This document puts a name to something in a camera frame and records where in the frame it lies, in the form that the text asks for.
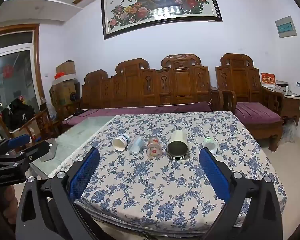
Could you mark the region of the purple sofa cushion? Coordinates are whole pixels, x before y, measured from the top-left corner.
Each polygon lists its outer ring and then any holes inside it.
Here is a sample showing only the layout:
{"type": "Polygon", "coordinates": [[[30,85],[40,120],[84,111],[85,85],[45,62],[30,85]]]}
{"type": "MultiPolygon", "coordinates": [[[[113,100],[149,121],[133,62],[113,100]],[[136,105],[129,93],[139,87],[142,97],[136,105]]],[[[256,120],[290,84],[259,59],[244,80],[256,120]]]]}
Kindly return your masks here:
{"type": "Polygon", "coordinates": [[[142,107],[121,107],[121,108],[100,108],[89,109],[80,115],[71,115],[64,119],[64,125],[74,126],[90,117],[105,117],[125,114],[162,114],[162,113],[187,113],[187,112],[211,112],[207,102],[196,102],[176,105],[142,106],[142,107]]]}

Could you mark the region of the wooden side table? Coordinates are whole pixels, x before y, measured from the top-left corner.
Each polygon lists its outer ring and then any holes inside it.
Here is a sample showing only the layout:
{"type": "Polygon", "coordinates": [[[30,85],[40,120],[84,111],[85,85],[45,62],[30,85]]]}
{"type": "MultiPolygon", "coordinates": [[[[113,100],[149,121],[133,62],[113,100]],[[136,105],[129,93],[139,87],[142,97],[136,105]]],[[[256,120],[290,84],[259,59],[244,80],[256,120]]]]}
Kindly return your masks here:
{"type": "Polygon", "coordinates": [[[282,93],[281,119],[285,122],[293,119],[296,125],[298,125],[300,119],[300,95],[296,95],[290,91],[282,93]]]}

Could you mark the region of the striped white paper cup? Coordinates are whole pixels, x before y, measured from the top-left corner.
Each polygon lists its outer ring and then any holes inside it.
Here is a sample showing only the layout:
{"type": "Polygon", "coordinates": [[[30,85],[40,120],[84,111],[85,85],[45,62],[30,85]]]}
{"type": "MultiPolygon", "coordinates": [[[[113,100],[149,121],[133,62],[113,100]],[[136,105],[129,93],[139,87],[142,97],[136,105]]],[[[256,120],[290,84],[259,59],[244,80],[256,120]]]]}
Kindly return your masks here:
{"type": "Polygon", "coordinates": [[[130,142],[129,135],[123,133],[120,136],[112,140],[113,148],[119,152],[122,152],[126,149],[130,142]]]}

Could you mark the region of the white router box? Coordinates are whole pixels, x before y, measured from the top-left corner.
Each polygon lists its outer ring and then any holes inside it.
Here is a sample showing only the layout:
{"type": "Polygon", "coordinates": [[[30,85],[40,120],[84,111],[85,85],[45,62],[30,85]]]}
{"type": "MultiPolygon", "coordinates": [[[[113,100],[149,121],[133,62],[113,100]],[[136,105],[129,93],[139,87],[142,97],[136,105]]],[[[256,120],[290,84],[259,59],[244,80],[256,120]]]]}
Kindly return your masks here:
{"type": "Polygon", "coordinates": [[[291,82],[289,84],[289,88],[293,94],[300,96],[300,82],[298,81],[291,82]]]}

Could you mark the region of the grey wall electrical box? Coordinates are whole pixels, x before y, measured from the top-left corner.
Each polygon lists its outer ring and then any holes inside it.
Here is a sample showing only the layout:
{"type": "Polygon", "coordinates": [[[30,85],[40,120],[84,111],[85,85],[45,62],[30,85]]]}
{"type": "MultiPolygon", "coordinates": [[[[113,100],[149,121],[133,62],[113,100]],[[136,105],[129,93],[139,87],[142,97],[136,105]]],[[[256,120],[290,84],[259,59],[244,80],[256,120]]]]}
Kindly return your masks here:
{"type": "Polygon", "coordinates": [[[279,38],[296,36],[296,29],[291,16],[275,21],[279,38]]]}

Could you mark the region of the glass balcony door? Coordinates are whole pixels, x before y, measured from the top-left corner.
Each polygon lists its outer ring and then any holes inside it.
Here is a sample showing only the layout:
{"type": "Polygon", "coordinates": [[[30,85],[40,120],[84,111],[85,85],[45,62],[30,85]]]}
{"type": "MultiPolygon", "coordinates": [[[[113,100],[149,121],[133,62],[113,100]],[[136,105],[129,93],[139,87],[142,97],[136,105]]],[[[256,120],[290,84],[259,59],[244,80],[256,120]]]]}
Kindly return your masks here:
{"type": "Polygon", "coordinates": [[[39,67],[39,26],[0,28],[0,140],[39,136],[33,117],[45,100],[39,67]]]}

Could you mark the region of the clear plastic cup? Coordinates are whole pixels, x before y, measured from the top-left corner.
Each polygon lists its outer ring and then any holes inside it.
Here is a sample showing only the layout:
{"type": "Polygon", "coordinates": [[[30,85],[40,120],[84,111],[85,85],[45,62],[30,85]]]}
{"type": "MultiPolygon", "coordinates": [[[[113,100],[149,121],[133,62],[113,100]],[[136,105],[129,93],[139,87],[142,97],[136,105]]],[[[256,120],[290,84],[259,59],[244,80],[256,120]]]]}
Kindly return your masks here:
{"type": "Polygon", "coordinates": [[[127,146],[127,150],[132,153],[139,153],[140,150],[144,147],[145,141],[143,137],[137,135],[135,136],[132,141],[127,146]]]}

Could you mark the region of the white plastic bag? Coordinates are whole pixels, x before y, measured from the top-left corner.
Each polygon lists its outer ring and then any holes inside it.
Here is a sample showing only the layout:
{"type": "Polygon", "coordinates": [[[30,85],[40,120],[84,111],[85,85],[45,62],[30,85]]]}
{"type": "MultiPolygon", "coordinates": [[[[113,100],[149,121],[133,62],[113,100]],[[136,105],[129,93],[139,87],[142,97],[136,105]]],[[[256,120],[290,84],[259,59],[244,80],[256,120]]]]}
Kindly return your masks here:
{"type": "Polygon", "coordinates": [[[284,144],[287,142],[295,142],[297,134],[297,125],[295,120],[290,119],[283,126],[283,134],[280,140],[280,144],[284,144]]]}

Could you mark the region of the green white yogurt cup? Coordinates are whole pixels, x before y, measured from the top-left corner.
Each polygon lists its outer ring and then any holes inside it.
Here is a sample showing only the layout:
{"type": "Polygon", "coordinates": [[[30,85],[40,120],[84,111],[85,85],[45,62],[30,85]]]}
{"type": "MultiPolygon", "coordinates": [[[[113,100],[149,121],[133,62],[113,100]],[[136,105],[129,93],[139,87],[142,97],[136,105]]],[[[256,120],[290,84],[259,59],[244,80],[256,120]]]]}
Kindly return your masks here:
{"type": "Polygon", "coordinates": [[[217,153],[218,143],[214,141],[211,137],[204,139],[203,147],[207,148],[212,154],[217,153]]]}

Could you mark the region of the framed peacock flower painting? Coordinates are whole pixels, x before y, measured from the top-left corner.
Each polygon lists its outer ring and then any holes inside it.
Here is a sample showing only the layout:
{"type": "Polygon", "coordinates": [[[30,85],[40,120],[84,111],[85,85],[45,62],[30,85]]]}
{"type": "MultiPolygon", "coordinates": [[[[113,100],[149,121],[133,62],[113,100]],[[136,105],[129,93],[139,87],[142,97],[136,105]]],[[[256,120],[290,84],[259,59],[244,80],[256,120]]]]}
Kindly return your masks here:
{"type": "Polygon", "coordinates": [[[101,0],[104,39],[153,25],[221,22],[217,0],[101,0]]]}

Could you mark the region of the small wooden chair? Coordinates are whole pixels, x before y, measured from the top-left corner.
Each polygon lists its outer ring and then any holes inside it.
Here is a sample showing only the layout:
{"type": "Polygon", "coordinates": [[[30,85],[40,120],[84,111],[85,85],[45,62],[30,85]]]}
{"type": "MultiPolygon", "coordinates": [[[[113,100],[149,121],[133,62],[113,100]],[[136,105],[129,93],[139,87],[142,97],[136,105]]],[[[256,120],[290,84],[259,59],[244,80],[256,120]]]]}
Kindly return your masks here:
{"type": "Polygon", "coordinates": [[[52,105],[49,105],[46,102],[41,104],[39,107],[40,112],[14,131],[8,129],[8,126],[4,123],[2,114],[0,113],[0,128],[8,139],[14,139],[18,136],[27,134],[30,136],[30,143],[33,144],[42,140],[57,138],[61,133],[61,122],[58,119],[52,119],[49,113],[49,106],[53,108],[52,105]]]}

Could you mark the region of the red gift box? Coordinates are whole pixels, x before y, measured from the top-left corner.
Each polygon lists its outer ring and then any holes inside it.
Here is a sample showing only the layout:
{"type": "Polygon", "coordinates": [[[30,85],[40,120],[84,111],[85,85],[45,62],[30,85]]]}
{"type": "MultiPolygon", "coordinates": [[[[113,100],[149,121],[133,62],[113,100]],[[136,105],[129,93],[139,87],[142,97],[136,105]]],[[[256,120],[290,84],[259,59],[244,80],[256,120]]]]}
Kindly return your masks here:
{"type": "Polygon", "coordinates": [[[261,73],[261,83],[262,85],[274,86],[276,83],[275,74],[261,73]]]}

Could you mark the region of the cream metal tumbler cup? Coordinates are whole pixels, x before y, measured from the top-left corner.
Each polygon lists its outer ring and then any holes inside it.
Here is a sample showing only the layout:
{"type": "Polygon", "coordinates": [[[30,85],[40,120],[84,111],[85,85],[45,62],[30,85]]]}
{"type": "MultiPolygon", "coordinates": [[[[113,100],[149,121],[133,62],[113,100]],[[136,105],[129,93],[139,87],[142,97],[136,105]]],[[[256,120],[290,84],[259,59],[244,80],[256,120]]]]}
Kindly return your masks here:
{"type": "Polygon", "coordinates": [[[189,156],[187,134],[183,130],[176,130],[167,145],[167,156],[173,160],[184,160],[189,156]]]}

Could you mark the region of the blue floral tablecloth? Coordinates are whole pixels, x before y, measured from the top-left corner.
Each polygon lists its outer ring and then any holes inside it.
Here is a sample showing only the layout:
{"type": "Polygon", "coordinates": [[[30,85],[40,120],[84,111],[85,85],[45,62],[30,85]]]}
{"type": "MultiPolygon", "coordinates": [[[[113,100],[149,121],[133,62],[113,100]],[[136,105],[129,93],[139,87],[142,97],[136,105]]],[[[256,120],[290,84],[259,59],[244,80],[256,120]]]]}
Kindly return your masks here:
{"type": "Polygon", "coordinates": [[[280,207],[285,207],[287,195],[275,169],[231,112],[118,115],[67,157],[56,172],[67,171],[96,148],[100,163],[78,201],[92,216],[153,233],[201,233],[224,205],[199,164],[207,138],[217,143],[215,158],[232,171],[250,179],[269,176],[280,207]],[[149,159],[145,150],[119,152],[112,145],[114,138],[126,134],[144,139],[155,136],[166,148],[177,130],[187,135],[190,154],[184,160],[172,160],[165,154],[149,159]]]}

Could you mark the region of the black desk fan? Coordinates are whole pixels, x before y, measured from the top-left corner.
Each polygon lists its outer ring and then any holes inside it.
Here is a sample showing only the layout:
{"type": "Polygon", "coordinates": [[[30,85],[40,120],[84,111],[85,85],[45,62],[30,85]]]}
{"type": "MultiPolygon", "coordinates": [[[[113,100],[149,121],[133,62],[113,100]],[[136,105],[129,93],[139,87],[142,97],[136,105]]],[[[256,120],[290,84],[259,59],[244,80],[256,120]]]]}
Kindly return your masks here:
{"type": "Polygon", "coordinates": [[[72,106],[74,107],[74,110],[75,110],[74,115],[80,115],[81,107],[80,107],[80,100],[78,98],[77,93],[71,92],[69,98],[70,98],[70,100],[72,102],[72,106]]]}

